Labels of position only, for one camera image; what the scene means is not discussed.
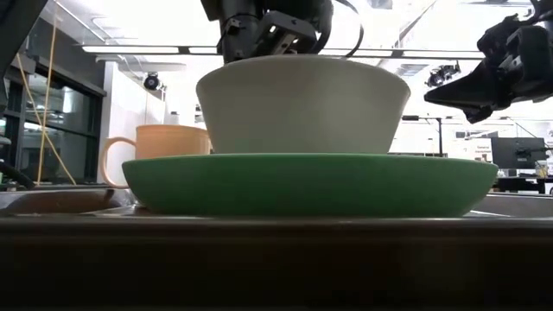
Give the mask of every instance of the mug handle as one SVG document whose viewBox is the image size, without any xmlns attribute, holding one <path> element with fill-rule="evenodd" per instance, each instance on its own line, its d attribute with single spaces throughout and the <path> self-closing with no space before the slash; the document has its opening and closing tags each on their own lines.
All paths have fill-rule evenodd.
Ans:
<svg viewBox="0 0 553 311">
<path fill-rule="evenodd" d="M 107 183 L 110 187 L 113 187 L 116 189 L 127 189 L 129 188 L 128 185 L 118 185 L 111 180 L 110 176 L 107 175 L 107 152 L 114 143 L 119 143 L 119 142 L 128 143 L 135 147 L 137 146 L 137 144 L 131 141 L 129 138 L 125 138 L 125 137 L 108 138 L 107 141 L 105 141 L 104 149 L 102 149 L 102 155 L 100 156 L 100 173 L 102 174 L 102 177 L 104 178 L 105 183 Z"/>
</svg>

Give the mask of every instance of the camera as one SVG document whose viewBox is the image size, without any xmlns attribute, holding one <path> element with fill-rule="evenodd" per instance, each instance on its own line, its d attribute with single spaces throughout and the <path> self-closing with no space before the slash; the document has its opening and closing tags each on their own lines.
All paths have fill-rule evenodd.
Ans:
<svg viewBox="0 0 553 311">
<path fill-rule="evenodd" d="M 159 80 L 158 73 L 148 73 L 144 80 L 144 87 L 150 91 L 159 91 L 163 88 L 163 83 Z"/>
</svg>

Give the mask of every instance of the desk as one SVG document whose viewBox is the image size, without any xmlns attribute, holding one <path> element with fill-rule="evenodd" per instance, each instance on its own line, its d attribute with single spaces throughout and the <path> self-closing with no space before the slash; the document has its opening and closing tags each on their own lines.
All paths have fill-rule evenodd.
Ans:
<svg viewBox="0 0 553 311">
<path fill-rule="evenodd" d="M 550 182 L 553 183 L 553 177 L 499 177 L 493 187 L 501 192 L 538 191 L 541 194 L 545 194 L 545 184 Z"/>
</svg>

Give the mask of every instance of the yellow cable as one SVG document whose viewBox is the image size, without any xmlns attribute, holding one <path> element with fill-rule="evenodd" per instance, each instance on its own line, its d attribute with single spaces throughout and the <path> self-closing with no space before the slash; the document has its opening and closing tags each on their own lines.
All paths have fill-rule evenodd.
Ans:
<svg viewBox="0 0 553 311">
<path fill-rule="evenodd" d="M 42 139 L 41 139 L 41 153 L 39 156 L 38 176 L 36 178 L 36 184 L 41 184 L 42 178 L 42 164 L 44 163 L 44 140 L 46 138 L 46 116 L 48 114 L 48 100 L 50 97 L 50 83 L 52 82 L 52 65 L 54 64 L 54 44 L 55 33 L 58 26 L 58 6 L 55 6 L 54 12 L 54 25 L 52 27 L 52 42 L 50 43 L 50 62 L 48 63 L 48 78 L 46 81 L 46 97 L 44 98 L 44 113 L 42 116 Z"/>
<path fill-rule="evenodd" d="M 29 100 L 30 100 L 31 104 L 33 105 L 33 111 L 35 112 L 36 120 L 38 121 L 39 126 L 43 127 L 41 117 L 38 114 L 38 110 L 36 110 L 36 104 L 35 104 L 35 100 L 33 99 L 33 94 L 31 93 L 31 90 L 29 89 L 29 83 L 27 82 L 27 77 L 25 76 L 25 72 L 23 71 L 23 66 L 22 66 L 22 63 L 21 63 L 21 57 L 19 56 L 19 54 L 17 54 L 16 58 L 17 58 L 17 64 L 19 65 L 19 71 L 21 72 L 21 76 L 22 76 L 22 79 L 23 79 L 23 84 L 25 85 L 25 91 L 27 92 L 27 96 L 29 96 Z M 50 140 L 50 137 L 48 137 L 48 133 L 46 134 L 46 139 L 48 140 L 48 144 L 50 145 L 50 148 L 52 148 L 52 151 L 54 152 L 55 157 L 58 158 L 58 161 L 60 162 L 61 167 L 66 172 L 66 174 L 69 177 L 69 179 L 71 180 L 72 184 L 76 185 L 77 183 L 75 182 L 75 179 L 71 176 L 71 174 L 69 174 L 69 171 L 67 170 L 66 165 L 61 160 L 61 157 L 58 154 L 58 151 L 56 151 L 56 149 L 55 149 L 54 143 L 52 143 L 52 140 Z"/>
<path fill-rule="evenodd" d="M 55 30 L 56 30 L 56 26 L 57 26 L 56 21 L 57 21 L 57 6 L 56 6 L 55 14 L 54 14 L 54 29 L 53 29 L 54 32 L 53 32 L 53 35 L 52 35 L 52 39 L 53 39 L 52 40 L 52 47 L 50 48 L 50 67 L 48 69 L 48 89 L 47 90 L 49 90 L 49 86 L 50 86 L 49 81 L 50 81 L 50 78 L 51 78 L 51 71 L 52 71 L 52 59 L 53 59 L 53 51 L 54 51 L 54 43 L 55 43 Z M 44 148 L 44 138 L 46 138 L 46 140 L 48 140 L 48 144 L 50 145 L 50 148 L 52 148 L 52 151 L 54 152 L 54 155 L 56 156 L 56 158 L 60 162 L 61 167 L 63 168 L 63 170 L 67 174 L 67 177 L 69 177 L 72 184 L 76 185 L 77 183 L 75 182 L 75 179 L 71 176 L 71 174 L 67 170 L 67 167 L 66 167 L 65 163 L 63 162 L 63 160 L 61 160 L 60 155 L 58 154 L 58 152 L 55 149 L 54 143 L 52 143 L 52 140 L 50 140 L 50 137 L 48 137 L 48 133 L 46 133 L 46 120 L 45 120 L 46 119 L 46 105 L 45 105 L 45 112 L 44 112 L 45 117 L 43 118 L 44 121 L 42 122 L 41 118 L 40 118 L 40 115 L 38 114 L 38 110 L 36 110 L 35 100 L 33 99 L 33 94 L 30 91 L 29 83 L 27 81 L 27 76 L 25 75 L 25 72 L 23 71 L 21 57 L 19 56 L 19 54 L 16 54 L 16 58 L 17 58 L 17 64 L 19 65 L 19 70 L 21 72 L 23 84 L 25 86 L 25 91 L 27 92 L 27 95 L 29 96 L 29 100 L 30 100 L 31 104 L 33 105 L 33 111 L 35 112 L 36 120 L 38 121 L 38 124 L 42 127 L 41 162 L 40 162 L 40 165 L 39 165 L 39 178 L 38 178 L 38 181 L 36 182 L 36 184 L 40 185 L 40 182 L 41 182 L 41 167 L 42 167 L 42 156 L 43 156 L 43 148 Z"/>
</svg>

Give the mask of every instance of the computer monitor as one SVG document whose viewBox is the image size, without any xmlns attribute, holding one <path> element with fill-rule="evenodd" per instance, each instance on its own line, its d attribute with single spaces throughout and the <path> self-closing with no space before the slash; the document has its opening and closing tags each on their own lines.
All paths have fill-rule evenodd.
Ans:
<svg viewBox="0 0 553 311">
<path fill-rule="evenodd" d="M 536 161 L 547 159 L 543 138 L 492 137 L 493 163 L 499 168 L 534 169 Z"/>
</svg>

